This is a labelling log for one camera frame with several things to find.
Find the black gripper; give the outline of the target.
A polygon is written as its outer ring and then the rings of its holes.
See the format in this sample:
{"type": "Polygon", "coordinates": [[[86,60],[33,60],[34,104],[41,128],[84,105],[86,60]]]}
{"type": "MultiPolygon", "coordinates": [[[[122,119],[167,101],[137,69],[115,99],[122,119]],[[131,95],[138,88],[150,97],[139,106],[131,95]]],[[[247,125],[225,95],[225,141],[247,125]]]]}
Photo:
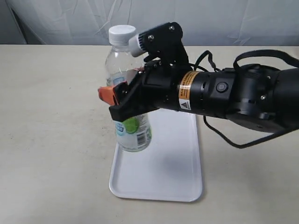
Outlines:
{"type": "Polygon", "coordinates": [[[190,64],[166,66],[150,62],[129,84],[100,87],[98,96],[112,105],[109,112],[114,121],[125,121],[158,109],[183,111],[179,106],[178,89],[183,76],[191,70],[190,64]]]}

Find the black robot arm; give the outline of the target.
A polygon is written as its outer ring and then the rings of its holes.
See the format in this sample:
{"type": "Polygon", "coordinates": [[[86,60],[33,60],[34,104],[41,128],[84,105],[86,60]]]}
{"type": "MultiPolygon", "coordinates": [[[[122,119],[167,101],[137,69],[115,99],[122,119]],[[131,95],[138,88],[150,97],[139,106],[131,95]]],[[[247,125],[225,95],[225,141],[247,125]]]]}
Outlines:
{"type": "Polygon", "coordinates": [[[115,121],[168,109],[227,119],[266,133],[299,127],[297,68],[248,64],[208,72],[150,62],[130,83],[100,87],[98,93],[115,121]]]}

